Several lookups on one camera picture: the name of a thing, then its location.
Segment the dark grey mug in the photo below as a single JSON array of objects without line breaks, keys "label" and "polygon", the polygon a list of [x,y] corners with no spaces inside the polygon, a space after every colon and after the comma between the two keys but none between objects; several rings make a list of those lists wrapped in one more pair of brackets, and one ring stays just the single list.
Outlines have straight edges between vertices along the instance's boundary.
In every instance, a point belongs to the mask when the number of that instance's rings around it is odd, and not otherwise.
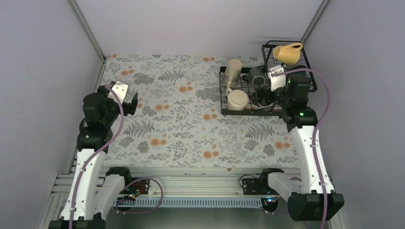
[{"label": "dark grey mug", "polygon": [[261,88],[267,83],[263,70],[258,67],[251,68],[246,75],[242,76],[242,80],[254,89]]}]

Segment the short cream mug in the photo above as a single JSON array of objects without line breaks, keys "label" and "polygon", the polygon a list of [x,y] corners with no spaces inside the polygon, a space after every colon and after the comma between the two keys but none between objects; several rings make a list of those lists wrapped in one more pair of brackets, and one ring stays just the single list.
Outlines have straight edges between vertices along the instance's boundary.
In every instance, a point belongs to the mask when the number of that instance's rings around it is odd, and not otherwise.
[{"label": "short cream mug", "polygon": [[249,102],[246,92],[239,89],[226,89],[227,109],[231,111],[243,111]]}]

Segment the tall floral cream mug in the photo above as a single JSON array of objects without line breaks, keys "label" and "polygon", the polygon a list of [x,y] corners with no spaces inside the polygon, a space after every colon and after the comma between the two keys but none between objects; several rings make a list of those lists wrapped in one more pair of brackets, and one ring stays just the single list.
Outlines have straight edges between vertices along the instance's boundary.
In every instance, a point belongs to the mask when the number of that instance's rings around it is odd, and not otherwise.
[{"label": "tall floral cream mug", "polygon": [[235,88],[238,86],[241,77],[243,64],[238,59],[231,59],[225,68],[223,75],[223,85],[226,88]]}]

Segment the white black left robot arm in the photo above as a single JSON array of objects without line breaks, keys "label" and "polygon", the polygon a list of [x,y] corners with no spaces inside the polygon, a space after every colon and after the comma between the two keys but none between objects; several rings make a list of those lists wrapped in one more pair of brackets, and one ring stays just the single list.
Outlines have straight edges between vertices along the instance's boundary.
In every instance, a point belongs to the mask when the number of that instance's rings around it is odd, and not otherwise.
[{"label": "white black left robot arm", "polygon": [[49,222],[50,229],[104,229],[113,201],[133,187],[130,171],[124,167],[109,170],[99,192],[96,187],[108,146],[121,132],[124,117],[134,115],[138,96],[124,101],[128,85],[111,81],[83,99],[85,117],[79,125],[76,170],[60,217]]}]

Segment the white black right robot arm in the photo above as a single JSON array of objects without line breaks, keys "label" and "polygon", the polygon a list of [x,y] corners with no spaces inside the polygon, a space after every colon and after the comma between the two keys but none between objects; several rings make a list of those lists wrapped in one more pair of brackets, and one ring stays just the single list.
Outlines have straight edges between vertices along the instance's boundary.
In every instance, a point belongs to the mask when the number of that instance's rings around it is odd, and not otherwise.
[{"label": "white black right robot arm", "polygon": [[293,221],[325,222],[343,207],[344,197],[335,191],[323,163],[318,118],[307,105],[310,81],[302,74],[290,74],[285,88],[276,94],[282,119],[296,144],[301,184],[293,182],[282,169],[267,168],[260,173],[258,186],[262,193],[286,200]]}]

